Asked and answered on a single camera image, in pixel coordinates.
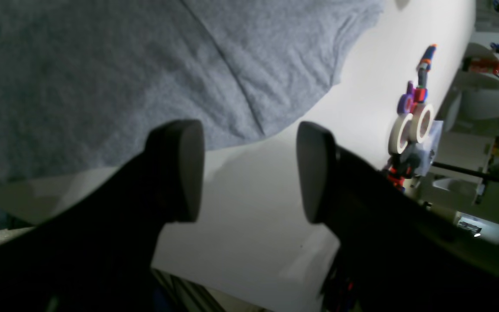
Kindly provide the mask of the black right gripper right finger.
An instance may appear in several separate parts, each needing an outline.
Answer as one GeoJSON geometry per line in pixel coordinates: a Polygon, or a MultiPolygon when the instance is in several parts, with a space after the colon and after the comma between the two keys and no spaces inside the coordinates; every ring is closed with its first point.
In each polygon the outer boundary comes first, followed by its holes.
{"type": "Polygon", "coordinates": [[[309,223],[339,240],[365,312],[499,312],[499,245],[420,207],[326,128],[297,131],[309,223]]]}

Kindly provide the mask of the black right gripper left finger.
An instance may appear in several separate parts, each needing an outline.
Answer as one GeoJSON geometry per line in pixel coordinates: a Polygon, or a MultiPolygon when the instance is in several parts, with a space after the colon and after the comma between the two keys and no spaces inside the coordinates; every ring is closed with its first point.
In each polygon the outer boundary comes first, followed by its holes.
{"type": "Polygon", "coordinates": [[[0,312],[156,312],[158,237],[197,220],[204,154],[200,121],[159,126],[85,199],[0,245],[0,312]]]}

